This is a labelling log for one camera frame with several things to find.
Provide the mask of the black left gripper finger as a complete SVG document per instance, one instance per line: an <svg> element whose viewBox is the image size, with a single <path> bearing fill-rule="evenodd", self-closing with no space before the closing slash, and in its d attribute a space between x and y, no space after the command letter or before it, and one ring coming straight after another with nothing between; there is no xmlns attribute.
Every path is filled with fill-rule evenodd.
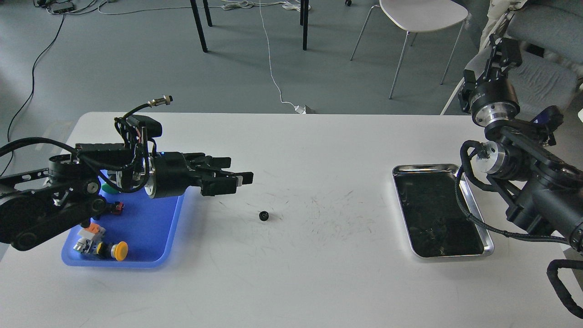
<svg viewBox="0 0 583 328"><path fill-rule="evenodd" d="M190 171L222 172L231 166L231 157L213 157L202 152L185 153L184 159Z"/></svg>
<svg viewBox="0 0 583 328"><path fill-rule="evenodd" d="M253 178L253 172L227 172L203 177L200 193L202 196L233 195L238 187L252 184Z"/></svg>

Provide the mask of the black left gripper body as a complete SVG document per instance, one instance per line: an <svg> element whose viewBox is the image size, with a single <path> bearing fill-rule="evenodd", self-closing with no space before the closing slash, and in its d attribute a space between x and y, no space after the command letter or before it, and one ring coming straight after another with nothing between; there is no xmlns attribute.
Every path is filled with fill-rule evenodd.
<svg viewBox="0 0 583 328"><path fill-rule="evenodd" d="M191 162L205 156L202 152L159 152L148 158L150 171L144 189L150 199L180 196L190 186L201 187L202 179Z"/></svg>

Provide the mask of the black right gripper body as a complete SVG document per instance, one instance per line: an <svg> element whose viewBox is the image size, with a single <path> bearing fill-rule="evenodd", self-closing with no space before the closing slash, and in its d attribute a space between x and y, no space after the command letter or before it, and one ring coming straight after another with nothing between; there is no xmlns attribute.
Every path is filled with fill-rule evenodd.
<svg viewBox="0 0 583 328"><path fill-rule="evenodd" d="M469 96L472 120L481 127L487 127L494 121L512 120L519 110L516 91L507 77L479 79Z"/></svg>

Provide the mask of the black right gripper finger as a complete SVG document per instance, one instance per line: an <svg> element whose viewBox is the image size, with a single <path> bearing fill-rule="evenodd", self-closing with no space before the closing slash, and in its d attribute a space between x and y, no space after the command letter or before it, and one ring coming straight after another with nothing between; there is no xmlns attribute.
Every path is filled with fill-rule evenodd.
<svg viewBox="0 0 583 328"><path fill-rule="evenodd" d="M475 90L477 81L475 72L470 69L464 69L463 82L458 91L458 101L462 112L470 114L470 96Z"/></svg>
<svg viewBox="0 0 583 328"><path fill-rule="evenodd" d="M490 82L508 77L513 68L522 65L522 53L517 40L490 35L490 56L483 71L483 82Z"/></svg>

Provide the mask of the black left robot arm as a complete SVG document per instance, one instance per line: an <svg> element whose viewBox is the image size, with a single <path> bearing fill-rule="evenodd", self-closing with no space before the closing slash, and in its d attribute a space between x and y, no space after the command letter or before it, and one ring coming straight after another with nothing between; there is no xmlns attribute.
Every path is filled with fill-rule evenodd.
<svg viewBox="0 0 583 328"><path fill-rule="evenodd" d="M104 228L93 222L120 205L100 195L102 184L120 193L146 191L151 199L179 196L199 187L204 196L233 195L253 182L252 172L229 172L231 158L203 152L158 152L155 139L162 125L139 115L144 108L169 105L170 95L153 99L114 119L122 143L79 143L74 147L44 137L11 141L1 155L35 144L52 144L67 151L49 159L43 169L1 178L1 242L18 251L34 247L80 226L87 232L77 244L82 253L121 258L126 244L106 244Z"/></svg>

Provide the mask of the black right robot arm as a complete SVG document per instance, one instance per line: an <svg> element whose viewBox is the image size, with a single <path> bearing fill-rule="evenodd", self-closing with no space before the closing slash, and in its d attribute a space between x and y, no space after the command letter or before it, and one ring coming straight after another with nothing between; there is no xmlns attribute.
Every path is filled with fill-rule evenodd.
<svg viewBox="0 0 583 328"><path fill-rule="evenodd" d="M508 204L506 218L523 230L494 228L464 210L467 220L521 241L547 241L583 247L582 172L547 150L563 123L556 106L531 121L517 119L519 103L508 71L522 64L516 40L490 36L491 52L481 76L464 70L460 107L483 127L487 143L465 141L460 148L462 176L483 191L496 192Z"/></svg>

